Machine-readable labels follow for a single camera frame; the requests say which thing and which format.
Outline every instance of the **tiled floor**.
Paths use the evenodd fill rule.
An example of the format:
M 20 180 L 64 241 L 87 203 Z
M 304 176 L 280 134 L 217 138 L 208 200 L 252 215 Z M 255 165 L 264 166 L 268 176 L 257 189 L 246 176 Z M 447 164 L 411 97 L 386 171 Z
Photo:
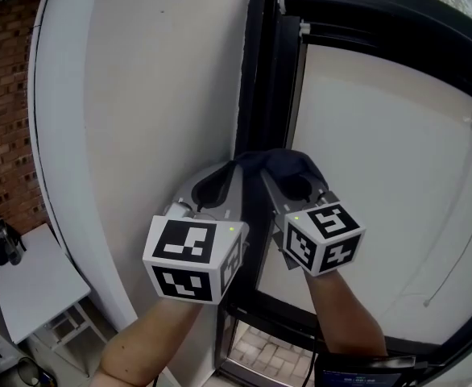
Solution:
M 309 370 L 312 353 L 249 327 L 233 346 L 230 358 L 270 378 L 301 387 Z M 307 387 L 314 386 L 312 372 Z

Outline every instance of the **cable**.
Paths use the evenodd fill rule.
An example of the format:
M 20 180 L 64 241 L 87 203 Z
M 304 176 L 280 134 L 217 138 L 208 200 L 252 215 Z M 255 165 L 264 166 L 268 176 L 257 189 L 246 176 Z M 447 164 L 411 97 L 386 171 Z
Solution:
M 313 372 L 313 367 L 315 366 L 315 359 L 317 356 L 317 334 L 318 334 L 318 322 L 317 322 L 317 328 L 315 329 L 315 335 L 313 337 L 313 355 L 311 356 L 311 362 L 309 363 L 309 371 L 308 375 L 306 376 L 306 379 L 304 380 L 304 383 L 302 383 L 302 387 L 306 387 L 308 384 L 309 378 L 311 377 L 311 373 Z
M 440 284 L 440 286 L 437 288 L 437 290 L 434 292 L 434 294 L 431 296 L 431 298 L 424 301 L 424 306 L 425 306 L 425 307 L 429 306 L 429 303 L 437 296 L 438 292 L 441 290 L 441 288 L 442 288 L 442 287 L 444 286 L 444 284 L 447 282 L 447 280 L 449 279 L 449 277 L 450 277 L 451 274 L 453 273 L 454 269 L 456 268 L 456 266 L 458 265 L 458 263 L 462 260 L 462 257 L 465 255 L 465 253 L 466 253 L 466 251 L 467 251 L 467 248 L 469 247 L 470 241 L 472 241 L 472 234 L 470 234 L 469 240 L 467 241 L 466 246 L 463 248 L 462 254 L 460 254 L 460 256 L 458 257 L 458 259 L 457 259 L 456 262 L 454 263 L 453 267 L 452 267 L 452 268 L 450 269 L 450 271 L 447 273 L 447 275 L 445 276 L 445 279 L 443 280 L 443 282 Z

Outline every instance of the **small screen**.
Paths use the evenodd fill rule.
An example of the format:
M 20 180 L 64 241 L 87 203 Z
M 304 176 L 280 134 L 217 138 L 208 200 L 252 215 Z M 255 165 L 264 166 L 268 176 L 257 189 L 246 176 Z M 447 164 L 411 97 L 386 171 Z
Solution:
M 357 374 L 324 371 L 322 385 L 327 387 L 391 387 L 400 374 Z

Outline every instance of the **white table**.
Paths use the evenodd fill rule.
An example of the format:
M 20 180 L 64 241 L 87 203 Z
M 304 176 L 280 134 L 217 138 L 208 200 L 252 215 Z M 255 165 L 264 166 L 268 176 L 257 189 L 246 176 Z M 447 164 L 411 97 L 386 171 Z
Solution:
M 23 253 L 21 262 L 0 267 L 0 307 L 12 341 L 20 343 L 54 318 L 65 314 L 74 331 L 62 339 L 55 337 L 55 343 L 50 347 L 53 351 L 87 327 L 91 327 L 106 343 L 105 337 L 78 303 L 91 289 L 64 254 L 48 225 L 41 225 L 23 235 L 22 241 L 27 251 Z M 77 309 L 84 323 L 77 325 L 74 322 L 66 312 L 71 307 Z

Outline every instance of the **black window frame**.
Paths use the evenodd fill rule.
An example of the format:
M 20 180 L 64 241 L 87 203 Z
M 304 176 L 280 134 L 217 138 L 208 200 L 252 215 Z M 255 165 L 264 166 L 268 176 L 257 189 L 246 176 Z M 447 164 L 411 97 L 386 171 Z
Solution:
M 308 44 L 361 52 L 406 65 L 472 97 L 472 19 L 437 0 L 250 0 L 239 99 L 235 155 L 289 148 L 300 101 Z M 300 36 L 300 24 L 311 31 Z M 257 202 L 244 201 L 250 225 L 244 263 L 218 309 L 215 366 L 247 384 L 255 374 L 227 360 L 237 320 L 299 347 L 311 349 L 316 316 L 257 290 L 273 221 L 262 190 Z M 326 350 L 321 334 L 318 350 Z M 417 381 L 429 382 L 472 352 L 472 316 L 442 345 L 387 337 L 391 355 L 427 361 Z

